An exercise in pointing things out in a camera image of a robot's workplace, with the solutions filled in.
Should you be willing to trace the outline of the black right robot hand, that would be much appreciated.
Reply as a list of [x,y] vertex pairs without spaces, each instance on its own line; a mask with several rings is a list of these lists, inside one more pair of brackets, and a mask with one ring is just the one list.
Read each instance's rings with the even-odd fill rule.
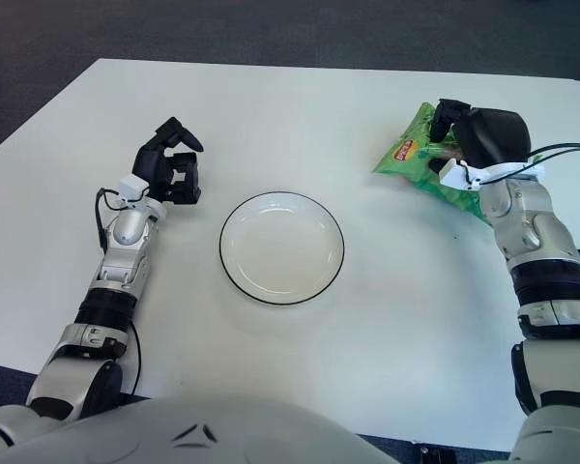
[[471,107],[463,101],[440,99],[429,139],[442,142],[449,131],[461,151],[460,159],[473,168],[524,162],[531,152],[527,125],[512,111]]

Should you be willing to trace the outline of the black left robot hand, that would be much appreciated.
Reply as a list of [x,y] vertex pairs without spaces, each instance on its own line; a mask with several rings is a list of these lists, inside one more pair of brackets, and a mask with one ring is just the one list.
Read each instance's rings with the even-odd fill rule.
[[194,205],[201,194],[197,153],[202,152],[199,140],[178,119],[170,117],[140,147],[131,173],[149,184],[150,198]]

